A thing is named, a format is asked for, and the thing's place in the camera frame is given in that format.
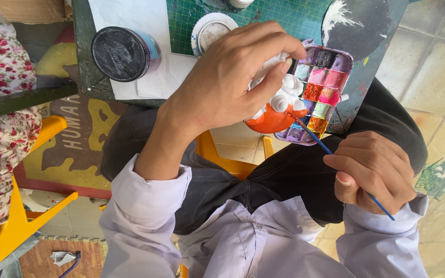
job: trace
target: shirt cuff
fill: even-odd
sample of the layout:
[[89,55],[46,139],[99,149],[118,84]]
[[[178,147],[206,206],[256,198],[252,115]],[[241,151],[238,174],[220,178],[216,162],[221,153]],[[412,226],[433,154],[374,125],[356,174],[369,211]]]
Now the shirt cuff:
[[174,180],[145,180],[133,171],[138,154],[125,165],[111,183],[115,202],[129,216],[139,219],[162,218],[182,206],[192,173],[180,165]]
[[375,214],[351,204],[346,204],[343,220],[349,224],[357,223],[370,231],[397,234],[413,228],[418,220],[425,215],[428,206],[429,197],[417,192],[415,199],[406,203],[398,213],[393,215],[395,221],[392,221],[387,215]]

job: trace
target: tiled floor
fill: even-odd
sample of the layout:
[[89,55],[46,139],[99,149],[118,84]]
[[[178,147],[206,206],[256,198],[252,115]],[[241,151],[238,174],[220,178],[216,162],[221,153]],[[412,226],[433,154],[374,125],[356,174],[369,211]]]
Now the tiled floor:
[[[429,150],[427,167],[439,160],[439,164],[445,163],[445,0],[423,0],[408,6],[377,78],[407,108],[420,127]],[[264,160],[261,134],[243,123],[211,132],[222,157],[254,164]],[[275,151],[286,145],[273,140]],[[419,250],[429,276],[445,278],[445,164],[434,168],[435,173],[426,169],[423,175],[425,178],[430,177],[429,174],[435,179],[439,177],[437,182],[419,181],[417,184],[420,175],[413,181],[414,186],[431,196],[429,211],[418,224]],[[39,200],[49,196],[44,192],[34,193],[39,194]],[[59,197],[54,194],[50,199]],[[97,227],[101,214],[98,207],[103,203],[103,200],[91,203],[89,198],[80,197],[41,231],[53,236],[103,238]],[[343,224],[330,224],[314,245],[337,259],[335,240],[343,233]]]

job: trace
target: blue paintbrush handle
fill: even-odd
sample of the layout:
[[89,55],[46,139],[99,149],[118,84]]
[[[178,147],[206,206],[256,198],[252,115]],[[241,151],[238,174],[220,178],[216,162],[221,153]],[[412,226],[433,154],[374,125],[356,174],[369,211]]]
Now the blue paintbrush handle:
[[[308,133],[314,140],[315,140],[315,142],[317,142],[317,144],[319,144],[321,147],[322,147],[322,149],[324,149],[328,154],[333,154],[332,152],[331,152],[331,150],[328,148],[328,147],[326,147],[325,145],[324,145],[324,143],[322,143],[322,141],[320,141],[320,139],[315,135],[315,134],[313,134],[313,132],[310,130],[310,129],[308,129],[306,126],[302,126],[304,129],[305,129],[305,131],[306,131],[306,133]],[[368,193],[367,192],[367,194],[372,198],[372,200],[374,200],[374,202],[387,214],[387,216],[389,216],[389,218],[391,218],[391,220],[395,220],[394,219],[394,217],[392,217],[392,215],[386,210],[386,208],[384,208],[384,206],[383,205],[381,205],[380,203],[379,203],[379,201],[377,201],[377,199],[375,199],[375,197],[372,195],[372,194],[370,194],[370,193]]]

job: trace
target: paint palette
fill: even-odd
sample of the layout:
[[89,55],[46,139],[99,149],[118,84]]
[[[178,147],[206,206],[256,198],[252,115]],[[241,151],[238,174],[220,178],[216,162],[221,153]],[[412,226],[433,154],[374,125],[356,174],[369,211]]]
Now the paint palette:
[[[306,59],[297,61],[292,72],[304,85],[300,99],[308,113],[300,120],[317,137],[322,138],[334,108],[341,99],[353,67],[353,58],[344,51],[315,45],[312,39],[302,43],[306,48]],[[274,136],[301,145],[316,143],[297,122],[274,133]]]

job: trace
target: plastic chair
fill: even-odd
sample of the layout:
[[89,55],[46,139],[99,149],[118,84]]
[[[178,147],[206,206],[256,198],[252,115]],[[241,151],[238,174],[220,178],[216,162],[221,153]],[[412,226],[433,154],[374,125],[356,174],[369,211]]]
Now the plastic chair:
[[[195,138],[197,142],[197,147],[195,148],[195,152],[202,156],[203,158],[216,163],[220,167],[223,167],[226,171],[230,172],[230,174],[238,177],[240,180],[244,180],[248,177],[248,175],[258,166],[255,164],[231,160],[226,158],[221,158],[218,154],[218,150],[216,149],[216,145],[214,144],[214,140],[212,139],[211,132],[207,130],[202,133],[198,137]],[[274,154],[274,150],[272,149],[272,138],[269,136],[262,136],[263,141],[263,154],[266,159],[269,156]],[[183,264],[179,265],[179,276],[180,278],[188,278],[188,268]]]
[[[39,136],[32,150],[67,127],[68,124],[64,117],[53,115],[44,119]],[[67,204],[77,198],[78,192],[73,192],[46,212],[25,211],[15,177],[13,176],[13,193],[11,194],[9,219],[6,223],[0,225],[0,262]]]

